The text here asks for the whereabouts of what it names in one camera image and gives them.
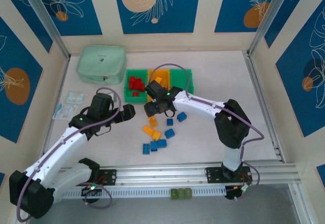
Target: cable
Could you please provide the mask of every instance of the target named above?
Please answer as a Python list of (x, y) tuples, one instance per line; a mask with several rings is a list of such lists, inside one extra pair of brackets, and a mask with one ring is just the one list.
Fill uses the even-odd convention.
[(253, 167), (253, 166), (250, 165), (249, 163), (243, 161), (242, 159), (243, 159), (243, 155), (244, 155), (244, 148), (245, 148), (245, 145), (248, 144), (248, 143), (251, 143), (251, 142), (253, 142), (253, 141), (263, 140), (263, 139), (265, 138), (264, 135), (261, 133), (261, 131), (259, 131), (256, 127), (254, 127), (251, 123), (249, 123), (248, 121), (246, 121), (245, 119), (243, 119), (241, 116), (237, 115), (236, 113), (232, 112), (231, 110), (229, 110), (229, 109), (227, 109), (227, 108), (224, 108), (224, 107), (221, 107), (221, 106), (218, 106), (218, 105), (214, 105), (214, 104), (212, 104), (212, 103), (210, 103), (210, 102), (208, 102), (208, 101), (203, 101), (203, 100), (200, 100), (200, 99), (197, 99), (197, 98), (193, 98), (193, 97), (191, 97), (191, 96), (189, 95), (189, 93), (188, 93), (188, 88), (189, 88), (189, 85), (190, 85), (190, 75), (189, 75), (188, 71), (187, 71), (184, 67), (182, 67), (182, 66), (180, 66), (180, 65), (178, 65), (178, 64), (174, 64), (174, 63), (165, 63), (165, 64), (162, 64), (162, 65), (156, 67), (156, 68), (152, 71), (152, 73), (151, 73), (151, 75), (150, 75), (149, 82), (151, 81), (154, 72), (155, 72), (157, 69), (159, 69), (159, 68), (161, 68), (161, 67), (164, 67), (164, 66), (175, 66), (175, 67), (178, 67), (178, 68), (182, 69), (182, 70), (186, 73), (186, 75), (187, 75), (187, 85), (186, 85), (185, 93), (186, 93), (186, 96), (187, 96), (190, 100), (197, 101), (197, 102), (199, 102), (199, 103), (203, 103), (203, 104), (206, 104), (206, 105), (209, 105), (209, 106), (215, 106), (216, 108), (218, 108), (218, 109), (220, 109), (220, 110), (223, 110), (223, 111), (227, 112), (228, 114), (234, 116), (235, 118), (237, 118), (238, 120), (240, 120), (241, 122), (243, 122), (244, 124), (246, 124), (247, 126), (249, 126), (251, 129), (253, 129), (255, 132), (257, 132), (257, 134), (259, 134), (259, 136), (260, 136), (259, 138), (253, 138), (253, 139), (249, 139), (249, 140), (243, 142), (243, 143), (242, 143), (241, 153), (240, 153), (240, 160), (241, 160), (241, 162), (242, 162), (243, 164), (245, 164), (245, 165), (247, 165), (247, 166), (253, 168), (253, 169), (256, 171), (256, 173), (257, 173), (257, 182), (256, 182), (256, 185), (255, 185), (255, 188), (254, 188), (254, 190), (256, 190), (256, 188), (257, 188), (258, 185), (259, 185), (259, 181), (260, 181), (260, 179), (261, 179), (261, 176), (260, 176), (258, 170), (257, 170), (255, 167)]
[(17, 202), (17, 209), (16, 209), (16, 215), (17, 215), (17, 220), (19, 222), (25, 222), (25, 221), (28, 221), (31, 216), (28, 216), (26, 219), (22, 219), (21, 216), (20, 216), (20, 207), (21, 207), (21, 201), (22, 201), (22, 198), (25, 194), (25, 191), (29, 185), (29, 183), (31, 182), (31, 180), (33, 179), (33, 177), (36, 175), (36, 173), (39, 172), (39, 169), (43, 166), (43, 164), (55, 153), (55, 151), (61, 147), (63, 144), (65, 144), (67, 142), (67, 140), (69, 140), (71, 137), (73, 137), (74, 135), (76, 135), (77, 133), (83, 131), (83, 130), (86, 130), (90, 127), (93, 127), (93, 126), (98, 126), (98, 125), (102, 125), (102, 124), (105, 124), (106, 122), (109, 122), (110, 120), (112, 120), (119, 112), (120, 112), (120, 109), (121, 109), (121, 98), (120, 96), (118, 95), (118, 93), (116, 91), (114, 91), (113, 89), (111, 88), (106, 88), (106, 87), (101, 87), (99, 89), (97, 89), (96, 93), (98, 93), (100, 90), (102, 89), (107, 89), (111, 92), (113, 92), (117, 99), (118, 99), (118, 108), (117, 108), (117, 111), (114, 113), (114, 115), (112, 115), (110, 118), (106, 119), (106, 120), (103, 120), (103, 121), (100, 121), (100, 122), (97, 122), (97, 123), (93, 123), (93, 124), (90, 124), (90, 125), (87, 125), (87, 126), (84, 126), (83, 128), (71, 133), (70, 135), (68, 135), (64, 140), (63, 142), (60, 142), (54, 149), (51, 150), (51, 152), (48, 153), (48, 155), (46, 155), (46, 157), (39, 163), (39, 165), (36, 167), (36, 169), (32, 172), (32, 174), (29, 176), (29, 178), (27, 179), (26, 183), (24, 184), (23, 188), (21, 189), (21, 192), (19, 194), (19, 197), (18, 197), (18, 202)]
[[(102, 190), (104, 190), (107, 194), (108, 194), (108, 196), (110, 197), (110, 202), (107, 204), (107, 205), (105, 205), (105, 206), (94, 206), (94, 205), (88, 205), (89, 207), (91, 207), (91, 208), (94, 208), (94, 209), (106, 209), (106, 208), (109, 208), (110, 206), (111, 206), (111, 204), (112, 204), (112, 202), (113, 202), (113, 198), (112, 198), (112, 195), (111, 195), (111, 193), (103, 186), (103, 185), (99, 185), (99, 184), (97, 184), (97, 183), (93, 183), (93, 182), (83, 182), (83, 183), (81, 183), (81, 184), (79, 184), (79, 185), (81, 185), (81, 186), (83, 186), (83, 185), (86, 185), (86, 186), (88, 186), (88, 185), (93, 185), (93, 186), (96, 186), (96, 187), (99, 187), (99, 188), (101, 188)], [(84, 199), (84, 201), (85, 201), (85, 203), (86, 204), (88, 204), (88, 202), (87, 202), (87, 195), (90, 193), (91, 191), (89, 191), (86, 195), (85, 195), (85, 199)]]

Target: black bracket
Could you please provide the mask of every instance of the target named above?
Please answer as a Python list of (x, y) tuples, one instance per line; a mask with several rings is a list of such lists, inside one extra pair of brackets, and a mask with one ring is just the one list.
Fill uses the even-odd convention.
[(250, 168), (243, 166), (233, 172), (231, 178), (225, 176), (223, 167), (207, 167), (205, 174), (208, 183), (241, 183), (253, 181)]

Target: leaf drawing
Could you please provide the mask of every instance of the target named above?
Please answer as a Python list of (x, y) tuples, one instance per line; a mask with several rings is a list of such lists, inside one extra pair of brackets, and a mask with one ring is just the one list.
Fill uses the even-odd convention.
[(131, 19), (134, 19), (133, 26), (141, 21), (159, 20), (160, 17), (168, 11), (169, 6), (173, 6), (173, 0), (155, 0), (154, 5), (147, 11), (134, 12)]

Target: mint green case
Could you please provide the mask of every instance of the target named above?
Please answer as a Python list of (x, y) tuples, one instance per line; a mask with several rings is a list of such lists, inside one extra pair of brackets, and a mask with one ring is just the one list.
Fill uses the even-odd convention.
[(77, 67), (82, 81), (101, 85), (120, 83), (125, 70), (122, 46), (88, 45), (82, 50)]

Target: yellow block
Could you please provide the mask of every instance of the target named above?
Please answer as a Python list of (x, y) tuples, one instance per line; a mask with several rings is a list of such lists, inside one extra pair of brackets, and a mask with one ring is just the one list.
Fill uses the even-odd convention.
[[(150, 83), (149, 79), (152, 74), (152, 69), (148, 70), (148, 84)], [(171, 71), (168, 69), (158, 69), (154, 72), (151, 81), (155, 80), (157, 77), (161, 78), (161, 82), (159, 83), (162, 87), (166, 88), (167, 90), (170, 90), (171, 88)], [(152, 101), (151, 97), (147, 97), (147, 101)]]
[(161, 83), (161, 81), (162, 81), (162, 78), (161, 78), (161, 77), (156, 77), (156, 78), (155, 78), (155, 81), (156, 81), (157, 83), (159, 83), (159, 84), (160, 84), (160, 83)]
[(161, 136), (161, 132), (158, 132), (158, 131), (154, 131), (153, 135), (152, 135), (152, 139), (153, 141), (157, 141), (160, 139), (160, 136)]
[(149, 134), (150, 136), (153, 136), (155, 130), (153, 130), (152, 128), (148, 127), (148, 126), (144, 126), (142, 129), (146, 134)]
[(156, 118), (154, 118), (154, 116), (150, 116), (148, 117), (148, 119), (149, 119), (150, 126), (157, 126), (157, 121)]

